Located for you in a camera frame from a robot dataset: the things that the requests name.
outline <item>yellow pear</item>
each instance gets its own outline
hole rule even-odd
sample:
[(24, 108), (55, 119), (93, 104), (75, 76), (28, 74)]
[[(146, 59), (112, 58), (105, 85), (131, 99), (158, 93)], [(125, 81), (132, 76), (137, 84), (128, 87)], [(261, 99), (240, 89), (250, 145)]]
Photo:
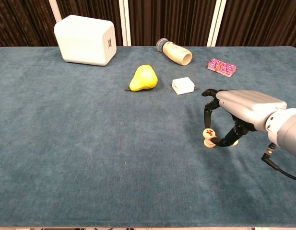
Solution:
[(129, 89), (133, 92), (152, 89), (158, 82), (157, 75), (150, 65), (139, 66), (130, 82)]

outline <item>white box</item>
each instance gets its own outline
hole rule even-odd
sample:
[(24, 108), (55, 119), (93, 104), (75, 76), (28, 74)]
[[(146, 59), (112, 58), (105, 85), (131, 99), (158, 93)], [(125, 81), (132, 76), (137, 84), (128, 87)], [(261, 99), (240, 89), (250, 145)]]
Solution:
[(178, 78), (172, 80), (172, 88), (177, 95), (194, 92), (195, 84), (189, 79), (189, 77)]
[(105, 66), (117, 51), (111, 21), (69, 15), (55, 24), (54, 34), (67, 62)]

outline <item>black cable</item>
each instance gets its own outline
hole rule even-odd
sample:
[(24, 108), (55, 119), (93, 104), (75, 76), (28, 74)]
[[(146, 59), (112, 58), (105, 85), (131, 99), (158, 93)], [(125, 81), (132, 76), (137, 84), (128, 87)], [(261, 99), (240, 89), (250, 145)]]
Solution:
[(271, 143), (268, 148), (267, 151), (264, 153), (264, 155), (262, 156), (261, 160), (264, 161), (266, 164), (268, 164), (269, 166), (271, 166), (272, 168), (274, 168), (275, 170), (279, 171), (280, 173), (282, 173), (283, 175), (296, 180), (296, 177), (283, 171), (282, 169), (280, 169), (280, 167), (278, 165), (276, 165), (272, 160), (270, 160), (270, 156), (272, 154), (272, 152), (276, 149), (276, 145)]
[(291, 174), (288, 174), (287, 172), (283, 171), (282, 169), (278, 169), (279, 172), (281, 172), (282, 174), (284, 174), (285, 176), (288, 176), (289, 178), (292, 178), (293, 180), (296, 180), (295, 176), (292, 176)]

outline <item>floor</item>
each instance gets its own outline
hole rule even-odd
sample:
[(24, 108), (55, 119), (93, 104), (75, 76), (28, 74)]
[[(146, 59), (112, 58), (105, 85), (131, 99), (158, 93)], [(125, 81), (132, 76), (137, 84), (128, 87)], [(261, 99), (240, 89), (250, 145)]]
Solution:
[(217, 227), (217, 228), (134, 228), (134, 229), (127, 229), (127, 228), (81, 228), (81, 229), (71, 229), (71, 228), (35, 228), (35, 229), (29, 229), (29, 228), (0, 228), (0, 230), (296, 230), (296, 228), (228, 228), (228, 227)]

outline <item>white pole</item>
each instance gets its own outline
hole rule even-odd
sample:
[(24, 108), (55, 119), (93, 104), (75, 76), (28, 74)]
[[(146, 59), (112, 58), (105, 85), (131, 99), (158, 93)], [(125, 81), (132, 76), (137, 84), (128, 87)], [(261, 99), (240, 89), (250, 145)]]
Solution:
[(61, 14), (58, 8), (58, 4), (56, 0), (48, 0), (50, 5), (51, 5), (51, 9), (52, 12), (54, 14), (54, 18), (56, 20), (56, 22), (58, 23), (59, 21), (61, 21)]
[(123, 46), (127, 46), (128, 40), (127, 40), (127, 28), (126, 28), (125, 13), (124, 13), (124, 0), (119, 0), (119, 11), (120, 11)]
[(221, 25), (221, 20), (225, 11), (226, 0), (216, 0), (213, 19), (211, 23), (209, 38), (206, 46), (215, 46)]
[(128, 0), (124, 0), (124, 14), (125, 14), (125, 24), (126, 24), (126, 31), (127, 31), (128, 46), (131, 46), (131, 40), (130, 40), (130, 14), (129, 14), (129, 1)]

